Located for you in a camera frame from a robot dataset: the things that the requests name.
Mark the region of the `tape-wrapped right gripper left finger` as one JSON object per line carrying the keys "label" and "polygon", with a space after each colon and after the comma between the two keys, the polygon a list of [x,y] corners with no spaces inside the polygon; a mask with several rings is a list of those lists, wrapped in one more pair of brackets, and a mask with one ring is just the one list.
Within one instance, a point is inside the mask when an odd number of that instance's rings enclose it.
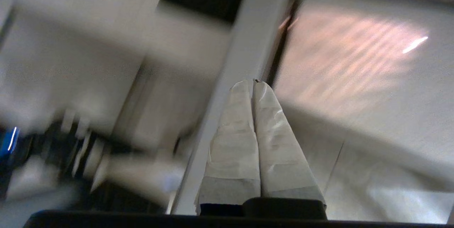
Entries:
{"label": "tape-wrapped right gripper left finger", "polygon": [[251,110],[250,83],[229,90],[211,140],[196,199],[198,215],[240,215],[261,194],[259,150]]}

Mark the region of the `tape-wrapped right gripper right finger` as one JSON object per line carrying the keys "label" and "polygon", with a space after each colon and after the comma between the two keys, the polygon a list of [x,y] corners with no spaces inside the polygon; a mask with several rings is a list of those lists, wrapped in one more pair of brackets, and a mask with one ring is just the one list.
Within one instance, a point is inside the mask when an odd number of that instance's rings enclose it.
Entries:
{"label": "tape-wrapped right gripper right finger", "polygon": [[273,89],[255,81],[253,117],[259,148],[261,195],[317,200],[327,208],[308,161]]}

